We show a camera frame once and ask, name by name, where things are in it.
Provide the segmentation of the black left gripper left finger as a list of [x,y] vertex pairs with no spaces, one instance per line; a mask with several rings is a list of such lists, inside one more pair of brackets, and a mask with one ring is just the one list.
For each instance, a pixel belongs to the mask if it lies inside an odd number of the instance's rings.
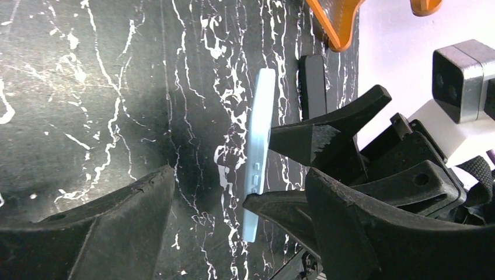
[[39,222],[1,225],[1,278],[152,279],[174,190],[166,165]]

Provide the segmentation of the light blue phone case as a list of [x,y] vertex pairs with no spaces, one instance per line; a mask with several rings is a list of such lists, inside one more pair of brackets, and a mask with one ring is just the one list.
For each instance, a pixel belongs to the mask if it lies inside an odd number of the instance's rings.
[[273,116],[276,72],[260,69],[255,86],[252,112],[246,138],[244,196],[262,194]]

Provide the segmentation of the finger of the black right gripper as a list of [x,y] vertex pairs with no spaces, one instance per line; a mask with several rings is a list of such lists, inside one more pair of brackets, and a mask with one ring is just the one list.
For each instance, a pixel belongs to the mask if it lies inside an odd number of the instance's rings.
[[289,190],[249,194],[243,202],[243,207],[276,224],[315,258],[321,258],[310,207],[304,191]]
[[375,85],[340,109],[296,124],[272,128],[269,148],[346,185],[367,179],[365,162],[355,136],[391,100],[383,86]]

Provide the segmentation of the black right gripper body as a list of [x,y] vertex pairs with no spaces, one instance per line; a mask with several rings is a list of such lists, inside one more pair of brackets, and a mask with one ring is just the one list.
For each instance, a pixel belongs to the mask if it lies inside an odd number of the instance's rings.
[[466,191],[418,121],[399,113],[361,152],[364,175],[351,187],[421,216],[448,216],[466,201]]

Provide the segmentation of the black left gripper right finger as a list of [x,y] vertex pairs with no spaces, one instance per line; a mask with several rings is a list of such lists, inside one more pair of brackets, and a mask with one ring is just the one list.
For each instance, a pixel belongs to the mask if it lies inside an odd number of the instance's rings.
[[494,227],[406,212],[310,169],[305,194],[330,279],[493,279]]

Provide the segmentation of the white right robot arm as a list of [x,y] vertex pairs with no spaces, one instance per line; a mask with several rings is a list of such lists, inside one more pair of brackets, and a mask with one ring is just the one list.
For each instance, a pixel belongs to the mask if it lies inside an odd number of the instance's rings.
[[305,189],[249,194],[243,206],[331,266],[479,266],[494,258],[494,226],[459,211],[490,202],[491,184],[465,190],[451,167],[494,145],[494,122],[455,123],[433,100],[363,151],[354,136],[391,101],[382,86],[331,113],[271,130],[271,150],[308,167]]

